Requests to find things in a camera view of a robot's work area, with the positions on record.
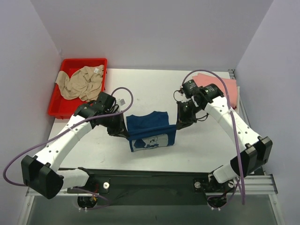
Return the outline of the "blue t-shirt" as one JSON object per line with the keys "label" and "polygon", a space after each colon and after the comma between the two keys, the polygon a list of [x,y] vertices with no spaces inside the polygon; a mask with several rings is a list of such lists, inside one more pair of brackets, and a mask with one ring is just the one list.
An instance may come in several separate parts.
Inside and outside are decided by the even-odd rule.
{"label": "blue t-shirt", "polygon": [[168,112],[153,111],[148,115],[126,117],[131,152],[172,146],[176,125],[169,124]]}

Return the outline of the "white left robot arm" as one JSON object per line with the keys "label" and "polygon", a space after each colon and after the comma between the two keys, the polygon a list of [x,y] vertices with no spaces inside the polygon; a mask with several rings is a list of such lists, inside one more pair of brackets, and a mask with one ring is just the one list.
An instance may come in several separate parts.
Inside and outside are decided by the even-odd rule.
{"label": "white left robot arm", "polygon": [[62,189],[79,187],[84,193],[95,187],[95,175],[78,167],[60,171],[60,165],[76,144],[96,126],[107,128],[110,136],[128,137],[121,107],[124,99],[101,92],[96,100],[80,105],[67,125],[33,157],[21,161],[23,182],[47,199]]}

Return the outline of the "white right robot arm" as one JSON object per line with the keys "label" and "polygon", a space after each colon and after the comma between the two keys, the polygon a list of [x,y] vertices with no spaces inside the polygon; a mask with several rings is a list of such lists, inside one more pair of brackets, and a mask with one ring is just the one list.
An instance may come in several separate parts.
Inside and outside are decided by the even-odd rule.
{"label": "white right robot arm", "polygon": [[227,133],[233,143],[239,145],[240,153],[212,172],[208,187],[219,191],[225,182],[240,175],[244,177],[268,162],[273,145],[269,137],[261,137],[227,104],[224,93],[215,84],[198,87],[194,80],[185,82],[180,93],[187,102],[177,102],[178,130],[187,128],[198,120],[196,114],[205,111]]}

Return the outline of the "beige t-shirt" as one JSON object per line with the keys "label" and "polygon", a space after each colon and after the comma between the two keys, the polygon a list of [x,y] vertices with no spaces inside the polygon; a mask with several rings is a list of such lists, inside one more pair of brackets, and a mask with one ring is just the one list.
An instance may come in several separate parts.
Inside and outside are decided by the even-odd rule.
{"label": "beige t-shirt", "polygon": [[58,73],[56,84],[61,96],[66,100],[79,98],[81,101],[92,101],[98,98],[104,80],[104,65],[84,66],[75,71],[71,77],[66,72]]}

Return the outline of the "aluminium frame rail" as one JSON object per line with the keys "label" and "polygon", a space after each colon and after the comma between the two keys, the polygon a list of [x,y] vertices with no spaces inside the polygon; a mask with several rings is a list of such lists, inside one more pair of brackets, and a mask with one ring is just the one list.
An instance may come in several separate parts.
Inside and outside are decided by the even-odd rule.
{"label": "aluminium frame rail", "polygon": [[[118,190],[122,195],[152,190],[150,201],[163,203],[158,194],[161,189],[181,190],[189,193],[192,199],[201,198],[213,210],[221,210],[229,202],[227,195],[234,195],[237,190],[241,195],[246,194],[245,178],[267,163],[273,142],[253,131],[233,110],[227,86],[219,88],[213,83],[198,86],[194,80],[184,78],[179,93],[186,97],[186,102],[176,103],[175,125],[161,122],[168,118],[167,114],[156,117],[151,113],[137,123],[137,129],[131,129],[129,120],[124,118],[121,101],[113,94],[100,92],[96,100],[78,106],[57,136],[39,144],[37,154],[23,153],[21,168],[25,186],[47,199],[54,198],[63,189],[86,192],[87,196],[78,198],[78,205],[89,210],[106,194],[113,195]],[[60,169],[69,152],[96,126],[106,127],[110,136],[126,138],[133,148],[153,149],[159,144],[146,143],[147,139],[163,135],[166,144],[171,145],[176,131],[196,123],[196,114],[200,111],[222,127],[237,149],[236,157],[212,172]]]}

